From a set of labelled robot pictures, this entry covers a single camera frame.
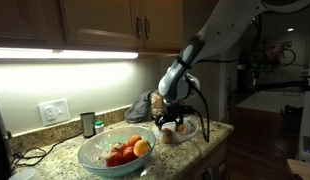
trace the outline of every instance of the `light fixture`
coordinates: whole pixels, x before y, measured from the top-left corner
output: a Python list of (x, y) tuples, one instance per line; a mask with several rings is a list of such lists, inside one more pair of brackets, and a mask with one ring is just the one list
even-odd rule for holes
[(135, 59), (137, 53), (111, 51), (76, 51), (27, 48), (0, 48), (0, 58), (27, 59)]

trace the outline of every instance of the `electrical outlet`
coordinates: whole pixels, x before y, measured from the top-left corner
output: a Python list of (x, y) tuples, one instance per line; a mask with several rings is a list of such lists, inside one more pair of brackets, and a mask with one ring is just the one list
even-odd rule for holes
[(44, 126), (57, 124), (70, 119), (66, 99), (38, 104)]

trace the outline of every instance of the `upper cabinet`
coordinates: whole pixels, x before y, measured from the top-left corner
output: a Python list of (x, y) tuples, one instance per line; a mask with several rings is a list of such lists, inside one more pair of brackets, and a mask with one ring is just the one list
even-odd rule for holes
[(0, 46), (177, 53), (183, 0), (0, 0)]
[(181, 48), (180, 0), (60, 0), (60, 3), (68, 42)]
[(143, 44), (152, 48), (181, 48), (181, 0), (142, 0)]
[(0, 0), (0, 38), (45, 40), (40, 0)]
[(130, 0), (60, 0), (60, 3), (68, 42), (139, 46), (136, 29), (139, 15), (134, 11), (139, 7)]

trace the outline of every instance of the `metal container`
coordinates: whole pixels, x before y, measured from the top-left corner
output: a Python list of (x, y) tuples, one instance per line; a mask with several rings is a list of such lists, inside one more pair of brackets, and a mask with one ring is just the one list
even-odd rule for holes
[(82, 121), (82, 128), (83, 128), (83, 136), (84, 138), (90, 138), (95, 135), (95, 113), (94, 112), (87, 112), (80, 114), (81, 121)]

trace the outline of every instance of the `small bowl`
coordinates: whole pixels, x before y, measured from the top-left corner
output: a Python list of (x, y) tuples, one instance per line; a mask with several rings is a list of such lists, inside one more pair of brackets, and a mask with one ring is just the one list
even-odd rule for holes
[(179, 144), (192, 139), (197, 133), (197, 124), (191, 119), (186, 117), (184, 119), (185, 129), (183, 132), (175, 132), (175, 122), (168, 122), (163, 124), (162, 130), (157, 126), (153, 127), (156, 138), (165, 144)]
[[(126, 144), (131, 135), (139, 135), (142, 139), (148, 140), (151, 149), (134, 161), (116, 167), (106, 167), (105, 160), (100, 157), (108, 154), (113, 144), (117, 142)], [(89, 172), (106, 178), (119, 177), (135, 171), (149, 160), (155, 142), (154, 133), (147, 128), (140, 126), (118, 127), (104, 131), (87, 140), (80, 147), (77, 156), (80, 164)]]

